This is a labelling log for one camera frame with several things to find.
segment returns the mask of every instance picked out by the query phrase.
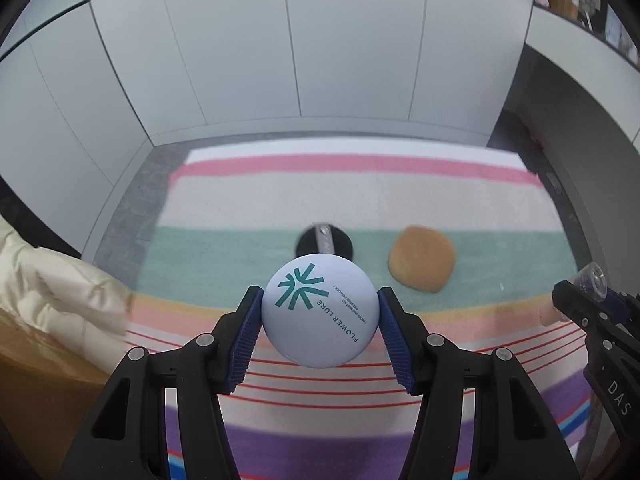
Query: pink stripe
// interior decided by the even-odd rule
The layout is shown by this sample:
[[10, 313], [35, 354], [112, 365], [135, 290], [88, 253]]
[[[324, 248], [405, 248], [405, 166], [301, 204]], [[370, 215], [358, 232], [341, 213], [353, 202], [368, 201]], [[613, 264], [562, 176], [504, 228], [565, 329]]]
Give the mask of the pink stripe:
[[[216, 316], [212, 316], [211, 319], [203, 319], [186, 314], [181, 315], [162, 311], [152, 306], [147, 306], [141, 301], [137, 301], [134, 305], [131, 311], [131, 320], [138, 325], [189, 338], [201, 334], [206, 327], [210, 327], [210, 330], [218, 321]], [[509, 334], [538, 327], [540, 326], [540, 320], [538, 318], [538, 310], [536, 308], [528, 308], [501, 312], [491, 318], [491, 323], [479, 322], [478, 318], [471, 317], [469, 319], [461, 318], [446, 321], [427, 320], [425, 324], [429, 327], [430, 332], [442, 334], [449, 340], [472, 342], [508, 336]], [[372, 344], [374, 345], [372, 349], [384, 348], [381, 337], [375, 337]], [[258, 347], [260, 348], [261, 346], [262, 341], [258, 340]]]
[[271, 173], [401, 173], [430, 174], [458, 178], [480, 178], [494, 182], [542, 187], [539, 178], [526, 170], [515, 170], [478, 162], [416, 156], [386, 155], [267, 155], [203, 160], [178, 168], [171, 175], [170, 189], [182, 176], [232, 176]]

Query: shelf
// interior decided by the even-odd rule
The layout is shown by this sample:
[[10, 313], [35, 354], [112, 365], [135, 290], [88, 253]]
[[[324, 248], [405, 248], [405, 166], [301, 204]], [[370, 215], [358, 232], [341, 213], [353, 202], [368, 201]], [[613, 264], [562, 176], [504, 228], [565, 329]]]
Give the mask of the shelf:
[[611, 115], [633, 141], [640, 127], [640, 71], [616, 49], [572, 20], [535, 6], [526, 43], [559, 66]]

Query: teal logo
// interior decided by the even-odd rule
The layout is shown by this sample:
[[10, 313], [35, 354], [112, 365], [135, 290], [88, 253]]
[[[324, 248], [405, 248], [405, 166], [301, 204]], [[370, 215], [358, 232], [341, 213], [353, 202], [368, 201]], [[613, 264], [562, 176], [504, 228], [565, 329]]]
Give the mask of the teal logo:
[[276, 306], [282, 306], [283, 303], [287, 301], [287, 298], [291, 296], [291, 300], [289, 301], [289, 310], [293, 310], [293, 308], [296, 306], [296, 302], [298, 301], [298, 298], [302, 298], [302, 301], [305, 302], [306, 307], [310, 310], [314, 306], [309, 301], [307, 294], [315, 294], [317, 296], [324, 296], [325, 298], [329, 296], [329, 292], [327, 292], [326, 290], [322, 290], [321, 288], [313, 288], [312, 286], [301, 286], [294, 292], [294, 290], [296, 289], [296, 280], [298, 280], [298, 282], [301, 283], [302, 285], [315, 285], [316, 283], [324, 282], [324, 278], [322, 277], [320, 278], [309, 277], [309, 274], [311, 273], [312, 270], [314, 270], [314, 267], [315, 267], [314, 264], [309, 264], [305, 272], [303, 272], [302, 274], [300, 274], [300, 268], [296, 267], [296, 269], [293, 271], [293, 273], [296, 276], [295, 279], [291, 274], [287, 274], [287, 281], [280, 282], [278, 284], [279, 287], [286, 286], [287, 290], [284, 292], [281, 298], [278, 301], [276, 301]]

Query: purple stripe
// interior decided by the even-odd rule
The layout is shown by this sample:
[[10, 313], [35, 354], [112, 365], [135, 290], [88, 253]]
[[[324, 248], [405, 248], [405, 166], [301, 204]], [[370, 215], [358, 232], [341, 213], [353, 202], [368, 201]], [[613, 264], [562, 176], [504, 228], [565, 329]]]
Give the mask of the purple stripe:
[[[582, 405], [590, 392], [582, 372], [578, 372], [546, 389], [542, 397], [554, 418], [560, 420]], [[397, 478], [411, 441], [410, 434], [319, 438], [264, 433], [232, 425], [226, 426], [226, 433], [238, 470], [266, 479]], [[570, 445], [581, 438], [581, 433], [582, 426], [567, 438]], [[178, 416], [173, 408], [166, 410], [166, 434], [169, 450], [181, 454]], [[473, 421], [468, 420], [460, 427], [456, 468], [468, 465], [472, 442]]]

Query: screw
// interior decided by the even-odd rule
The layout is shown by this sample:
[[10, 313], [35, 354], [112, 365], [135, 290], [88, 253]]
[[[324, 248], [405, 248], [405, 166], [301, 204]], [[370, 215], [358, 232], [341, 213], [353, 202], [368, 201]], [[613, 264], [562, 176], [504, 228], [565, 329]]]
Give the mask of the screw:
[[442, 346], [444, 345], [444, 338], [440, 334], [429, 334], [427, 336], [427, 343], [431, 346]]
[[129, 359], [131, 359], [132, 361], [137, 361], [145, 356], [145, 349], [140, 346], [136, 346], [135, 348], [129, 350], [128, 355]]
[[196, 338], [196, 344], [198, 346], [209, 346], [213, 343], [213, 336], [211, 334], [200, 334]]
[[498, 359], [502, 359], [503, 361], [508, 361], [513, 356], [511, 350], [508, 348], [498, 348], [495, 354], [498, 356]]

